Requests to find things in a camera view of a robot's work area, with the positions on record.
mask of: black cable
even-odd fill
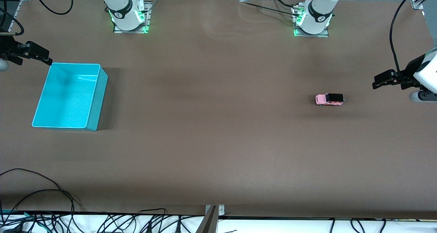
[[[5,224],[4,217],[3,217],[3,206],[1,205],[1,199],[0,199],[0,216],[1,216],[2,224]]]
[[[395,59],[395,65],[396,65],[396,71],[398,72],[399,77],[401,78],[402,82],[406,85],[412,86],[410,83],[408,83],[403,76],[401,76],[401,70],[399,68],[398,63],[398,57],[395,52],[395,47],[393,46],[393,26],[395,24],[396,17],[398,16],[399,10],[401,10],[401,7],[404,5],[404,3],[407,0],[403,0],[401,4],[399,5],[398,9],[395,12],[395,15],[393,16],[392,24],[390,25],[390,34],[389,34],[389,40],[390,40],[390,48],[392,48],[393,58]]]
[[[379,233],[382,233],[382,231],[384,230],[384,228],[385,228],[385,224],[387,223],[387,221],[385,220],[385,219],[382,219],[383,221],[384,221],[384,223],[382,224],[382,227],[381,227],[381,229],[379,230]]]
[[[187,230],[187,232],[188,233],[192,233],[185,225],[184,225],[184,223],[181,221],[181,225],[182,225],[182,227],[184,227],[186,230]]]
[[[355,227],[354,227],[354,220],[356,220],[357,222],[358,222],[358,224],[360,225],[360,227],[361,227],[361,229],[362,229],[362,233],[366,233],[366,231],[364,230],[364,227],[363,227],[363,225],[361,224],[361,222],[358,220],[358,219],[351,219],[351,226],[352,226],[352,228],[355,230],[355,232],[356,233],[361,233],[361,232],[359,232]]]
[[[31,226],[31,227],[29,228],[29,230],[27,231],[28,233],[31,233],[31,232],[32,232],[33,227],[35,226],[35,224],[36,224],[36,218],[35,218],[35,220],[33,221],[32,226]]]
[[[25,28],[22,26],[22,24],[11,14],[9,14],[8,12],[6,12],[4,9],[0,8],[0,12],[3,12],[3,16],[6,15],[9,18],[12,18],[12,20],[15,21],[15,23],[17,23],[17,25],[20,27],[20,32],[16,32],[15,34],[13,34],[13,36],[19,36],[19,35],[23,35],[23,33],[25,32]]]
[[[183,219],[181,219],[181,220],[184,220],[184,219],[189,219],[189,218],[194,218],[194,217],[201,217],[201,216],[188,216],[188,217],[186,217],[186,218],[183,218]],[[174,221],[174,222],[172,222],[171,224],[169,224],[169,225],[167,225],[166,227],[164,227],[162,230],[160,230],[160,231],[158,231],[158,233],[162,233],[165,229],[167,229],[168,227],[170,227],[171,225],[173,225],[173,224],[175,224],[175,223],[177,223],[179,221],[179,219],[178,220],[176,220],[176,221]]]
[[[5,12],[8,11],[8,3],[7,3],[6,0],[3,0],[3,8],[4,8]],[[3,27],[3,24],[4,24],[5,20],[6,20],[6,15],[3,14],[3,17],[1,18],[0,27]]]
[[[117,225],[117,224],[115,224],[117,227],[113,230],[113,231],[111,231],[111,233],[115,233],[116,231],[117,231],[117,229],[120,229],[122,232],[123,232],[123,230],[120,228],[122,225],[124,225],[125,223],[127,223],[129,220],[131,221],[130,222],[130,224],[132,224],[132,219],[134,219],[135,218],[135,216],[131,216],[130,218],[128,218],[126,221],[124,221],[122,224],[120,224],[120,225]]]
[[[150,226],[150,229],[152,228],[151,224],[152,224],[152,220],[153,220],[154,217],[155,217],[155,215],[153,215],[150,218],[150,220],[139,230],[139,233],[143,233],[147,229],[147,227],[149,227],[149,226]]]
[[[179,215],[178,225],[176,226],[176,231],[174,233],[182,233],[181,232],[181,224],[182,224],[181,218],[182,218],[182,216]]]
[[[256,5],[256,4],[248,3],[248,2],[244,2],[244,3],[246,3],[248,5],[251,5],[251,6],[259,7],[259,8],[262,8],[262,9],[268,9],[268,10],[272,10],[272,11],[279,12],[279,13],[284,13],[284,14],[288,14],[288,15],[298,16],[298,14],[295,14],[295,13],[289,13],[289,12],[284,12],[284,11],[277,10],[277,9],[271,9],[271,8],[259,6],[259,5]]]
[[[11,172],[11,171],[15,171],[15,170],[20,170],[20,171],[25,171],[25,172],[29,172],[29,173],[33,173],[33,174],[36,174],[36,175],[38,175],[38,176],[40,176],[40,177],[42,177],[42,178],[45,178],[45,179],[47,179],[47,180],[49,180],[50,182],[52,182],[65,196],[67,196],[67,198],[71,198],[74,202],[76,202],[76,203],[78,203],[75,199],[74,199],[74,197],[70,194],[70,192],[68,192],[68,191],[65,191],[65,190],[63,190],[62,188],[61,188],[61,186],[58,184],[58,183],[56,183],[53,179],[51,179],[51,178],[48,178],[47,176],[44,176],[44,175],[42,175],[41,173],[38,173],[38,172],[36,172],[36,171],[32,171],[32,170],[29,170],[29,169],[24,169],[24,168],[13,168],[13,169],[9,169],[9,170],[7,170],[7,171],[5,171],[5,172],[2,172],[1,174],[0,174],[0,177],[1,176],[3,176],[3,175],[5,175],[5,174],[7,174],[7,173],[9,173],[9,172]],[[72,210],[74,211],[74,203],[72,203],[72,205],[71,205],[71,207],[72,207]]]
[[[105,230],[106,230],[106,229],[107,229],[111,224],[115,224],[115,225],[116,225],[116,221],[119,220],[119,219],[121,219],[122,217],[124,217],[124,215],[121,215],[120,217],[116,218],[115,220],[112,220],[112,223],[106,225],[106,226],[103,228],[103,230],[102,230],[101,233],[105,232]]]
[[[284,5],[286,7],[289,7],[289,8],[293,7],[293,5],[287,4],[287,3],[283,2],[282,0],[276,0],[276,1],[279,1],[282,5]]]
[[[77,226],[76,221],[74,220],[73,216],[71,216],[72,220],[73,220],[73,224],[76,226],[76,228],[81,232],[81,233],[86,233],[83,230],[81,230],[81,228],[79,228],[79,226]]]
[[[45,192],[45,191],[61,191],[61,190],[59,190],[59,189],[42,189],[42,190],[34,191],[34,192],[28,194],[27,196],[24,196],[23,199],[21,199],[17,204],[15,204],[15,206],[12,208],[11,211],[14,211],[14,209],[16,209],[25,199],[32,196],[33,194],[37,194],[37,193],[41,193],[41,192]]]
[[[70,11],[71,11],[71,9],[73,8],[73,2],[74,2],[74,0],[71,0],[71,4],[70,4],[70,8],[67,10],[67,11],[65,11],[65,12],[63,12],[63,13],[59,13],[59,12],[55,12],[55,11],[53,11],[53,10],[51,10],[49,7],[47,7],[47,5],[42,1],[42,0],[38,0],[47,10],[49,10],[50,12],[52,12],[52,13],[54,13],[54,14],[57,14],[57,15],[66,15],[66,14],[68,14]]]
[[[159,224],[158,232],[160,232],[160,231],[161,231],[161,227],[162,227],[162,225],[163,225],[163,221],[164,221],[165,219],[168,219],[168,218],[172,217],[172,216],[167,216],[167,217],[164,217],[164,216],[165,216],[165,215],[162,215],[162,217],[161,217],[160,220],[155,220],[155,221],[154,221],[154,222],[157,221],[157,223],[154,224],[154,225],[152,225],[152,228],[150,228],[150,232],[151,232],[151,230],[152,230],[153,228],[155,228],[158,224]]]
[[[332,224],[331,224],[331,228],[329,229],[329,233],[332,233],[332,231],[334,230],[334,224],[335,224],[335,218],[332,219]]]
[[[49,213],[50,215],[51,215],[51,217],[49,218],[49,220],[51,221],[51,226],[53,227],[52,228],[52,231],[55,231],[56,233],[59,233],[58,232],[58,230],[56,229],[56,223],[58,223],[59,224],[59,222],[57,222],[56,221],[56,216],[55,216],[55,214],[53,214],[51,211],[40,211],[40,216],[41,217],[43,217],[42,216],[42,213]]]

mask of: metal mounting plate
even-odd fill
[[[205,207],[205,214],[208,212],[209,208],[214,205],[206,205]],[[225,205],[218,205],[218,215],[223,216],[225,214]]]
[[[414,1],[415,0],[411,0],[411,7],[412,7],[412,9],[416,9],[416,10],[423,9],[423,5],[420,5],[420,6],[416,7]]]
[[[295,37],[329,37],[328,28],[325,28],[323,30],[323,32],[321,32],[319,34],[313,35],[313,34],[308,34],[308,33],[304,32],[302,30],[302,28],[295,25],[294,33],[295,33]]]

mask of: white surface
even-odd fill
[[[78,226],[86,233],[96,233],[97,229],[103,223],[107,216],[105,215],[75,215],[74,219]],[[137,233],[139,230],[150,220],[152,216],[138,216],[136,219],[137,227],[134,231],[135,224],[131,224],[123,232],[125,233]],[[17,219],[20,216],[11,216],[10,219]],[[117,220],[117,224],[121,225],[124,221],[129,219],[130,216],[124,216]],[[182,222],[192,232],[195,233],[197,227],[200,225],[203,217],[194,217],[190,219],[184,219]],[[70,216],[63,217],[63,221],[68,224]],[[177,221],[178,216],[172,216],[163,221],[162,228],[166,227],[170,223]],[[366,233],[378,233],[383,222],[382,221],[360,221],[366,231]],[[226,233],[229,231],[237,230],[236,233],[329,233],[331,227],[331,220],[235,220],[225,219],[219,220],[217,233]],[[32,223],[26,223],[23,230],[28,230]],[[355,228],[359,228],[357,222],[354,223]],[[177,224],[173,224],[167,228],[163,233],[174,233]],[[112,224],[105,232],[111,232],[116,226]],[[158,227],[153,229],[153,233],[158,233]],[[79,233],[78,229],[71,224],[71,232]],[[186,233],[187,230],[181,227],[182,233]],[[33,233],[46,233],[46,231],[37,225],[34,226]],[[333,233],[354,233],[351,228],[350,221],[348,220],[336,220]],[[403,222],[403,221],[387,221],[387,225],[383,233],[435,233],[437,232],[437,222]]]

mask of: black band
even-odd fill
[[[332,11],[329,12],[329,13],[327,13],[327,14],[321,14],[321,13],[315,11],[315,10],[312,8],[312,1],[309,3],[308,8],[309,8],[309,13],[311,14],[312,17],[314,17],[314,19],[315,19],[315,21],[316,21],[317,23],[322,23],[322,22],[324,22],[324,21],[325,21],[327,18],[329,18],[329,16],[332,14]]]
[[[122,19],[125,18],[125,15],[129,13],[129,11],[132,9],[132,0],[129,0],[128,5],[120,10],[112,10],[109,9],[112,15],[114,15],[116,18]]]

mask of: green led light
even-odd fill
[[[135,12],[135,14],[137,15],[137,18],[138,18],[138,22],[143,22],[144,21],[144,16],[140,17],[138,13],[140,13],[140,12]]]
[[[111,21],[112,21],[113,23],[115,23],[115,21],[114,21],[114,17],[112,16],[111,12],[109,12],[109,15],[111,16]]]
[[[149,25],[144,26],[142,30],[144,31],[144,33],[149,33]]]

